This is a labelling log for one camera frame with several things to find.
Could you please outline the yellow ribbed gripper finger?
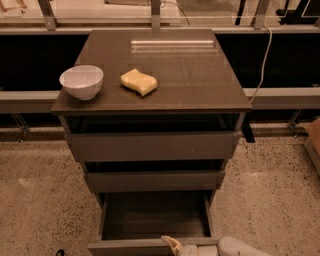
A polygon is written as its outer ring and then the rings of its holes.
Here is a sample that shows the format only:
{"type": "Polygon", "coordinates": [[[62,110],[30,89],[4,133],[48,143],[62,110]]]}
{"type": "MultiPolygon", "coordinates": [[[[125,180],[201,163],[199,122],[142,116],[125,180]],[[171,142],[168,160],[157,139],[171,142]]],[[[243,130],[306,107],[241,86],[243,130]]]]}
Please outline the yellow ribbed gripper finger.
{"type": "Polygon", "coordinates": [[[183,248],[183,245],[181,242],[179,242],[178,240],[176,240],[175,238],[172,238],[170,236],[167,235],[162,235],[161,236],[161,240],[170,247],[172,253],[174,254],[174,256],[179,256],[179,252],[180,250],[183,248]]]}

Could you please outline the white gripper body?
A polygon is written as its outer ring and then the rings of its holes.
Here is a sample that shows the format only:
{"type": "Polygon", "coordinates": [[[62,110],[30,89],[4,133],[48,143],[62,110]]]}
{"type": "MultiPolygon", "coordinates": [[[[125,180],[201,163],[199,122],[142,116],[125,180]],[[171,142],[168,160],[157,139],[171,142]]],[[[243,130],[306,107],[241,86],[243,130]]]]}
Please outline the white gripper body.
{"type": "Polygon", "coordinates": [[[218,256],[218,249],[215,245],[185,245],[179,250],[178,256],[218,256]]]}

